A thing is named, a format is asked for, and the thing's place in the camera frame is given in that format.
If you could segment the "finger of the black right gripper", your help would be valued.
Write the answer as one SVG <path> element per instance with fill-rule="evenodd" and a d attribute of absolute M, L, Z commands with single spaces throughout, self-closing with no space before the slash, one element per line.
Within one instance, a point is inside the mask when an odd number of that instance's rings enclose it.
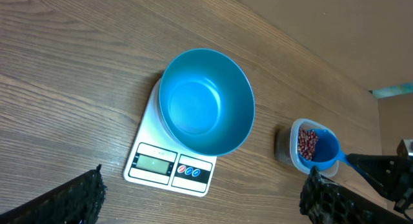
<path fill-rule="evenodd" d="M 390 188 L 389 176 L 386 173 L 388 157 L 363 154 L 348 155 L 348 161 L 356 167 L 357 172 L 384 198 L 388 198 L 387 193 Z"/>

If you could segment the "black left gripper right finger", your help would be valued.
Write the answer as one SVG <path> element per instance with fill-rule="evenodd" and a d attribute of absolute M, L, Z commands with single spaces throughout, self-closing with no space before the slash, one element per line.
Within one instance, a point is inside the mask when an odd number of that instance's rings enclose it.
<path fill-rule="evenodd" d="M 317 224 L 409 224 L 410 221 L 365 199 L 319 173 L 310 174 L 300 193 L 299 211 Z"/>

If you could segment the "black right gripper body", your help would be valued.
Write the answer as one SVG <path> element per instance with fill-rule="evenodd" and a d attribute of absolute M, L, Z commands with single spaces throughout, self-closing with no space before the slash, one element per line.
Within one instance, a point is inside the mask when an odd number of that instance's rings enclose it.
<path fill-rule="evenodd" d="M 412 139 L 402 139 L 396 156 L 389 156 L 386 173 L 390 188 L 388 200 L 394 202 L 394 210 L 406 218 L 412 211 Z"/>

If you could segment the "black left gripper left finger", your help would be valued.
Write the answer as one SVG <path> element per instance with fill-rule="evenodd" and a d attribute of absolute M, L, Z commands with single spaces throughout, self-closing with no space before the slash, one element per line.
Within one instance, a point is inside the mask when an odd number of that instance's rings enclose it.
<path fill-rule="evenodd" d="M 1 214 L 2 224 L 95 224 L 106 198 L 102 165 Z"/>

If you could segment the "blue plastic measuring scoop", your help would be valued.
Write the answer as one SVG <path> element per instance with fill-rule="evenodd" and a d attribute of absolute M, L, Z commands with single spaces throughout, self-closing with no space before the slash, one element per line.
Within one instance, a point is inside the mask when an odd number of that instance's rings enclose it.
<path fill-rule="evenodd" d="M 313 129 L 319 136 L 316 144 L 316 154 L 312 161 L 306 160 L 299 155 L 304 166 L 311 169 L 317 167 L 319 170 L 326 170 L 332 167 L 337 161 L 342 161 L 356 171 L 356 167 L 348 161 L 348 156 L 341 150 L 341 145 L 337 137 L 328 133 L 326 130 Z"/>

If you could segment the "white digital kitchen scale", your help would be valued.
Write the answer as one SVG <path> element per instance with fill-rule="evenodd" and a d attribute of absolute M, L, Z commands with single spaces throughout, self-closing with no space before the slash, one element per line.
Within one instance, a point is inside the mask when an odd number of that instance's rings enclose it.
<path fill-rule="evenodd" d="M 159 110 L 159 84 L 150 93 L 123 177 L 131 183 L 203 197 L 217 158 L 196 154 L 170 135 Z"/>

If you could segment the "blue metal bowl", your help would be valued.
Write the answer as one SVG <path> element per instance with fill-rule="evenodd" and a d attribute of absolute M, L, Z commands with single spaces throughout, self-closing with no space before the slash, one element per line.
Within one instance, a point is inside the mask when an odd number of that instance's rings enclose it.
<path fill-rule="evenodd" d="M 205 156 L 235 151 L 254 126 L 256 102 L 241 67 L 217 50 L 176 56 L 159 84 L 159 111 L 172 137 Z"/>

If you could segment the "red beans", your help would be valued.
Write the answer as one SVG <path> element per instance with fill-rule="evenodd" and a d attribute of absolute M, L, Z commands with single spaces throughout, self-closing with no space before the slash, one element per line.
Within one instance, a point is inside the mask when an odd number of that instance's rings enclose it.
<path fill-rule="evenodd" d="M 297 151 L 301 157 L 312 161 L 316 154 L 316 144 L 319 140 L 315 130 L 299 129 L 297 138 Z"/>

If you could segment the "clear plastic food container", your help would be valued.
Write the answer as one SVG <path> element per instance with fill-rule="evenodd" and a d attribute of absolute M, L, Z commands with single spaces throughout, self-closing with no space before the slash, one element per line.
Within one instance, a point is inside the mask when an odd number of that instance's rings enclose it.
<path fill-rule="evenodd" d="M 305 118 L 295 120 L 291 127 L 282 128 L 276 134 L 276 142 L 274 147 L 276 159 L 281 163 L 295 167 L 304 174 L 309 174 L 310 169 L 302 164 L 298 154 L 298 137 L 300 128 L 305 130 L 326 130 L 334 137 L 336 135 L 326 126 Z"/>

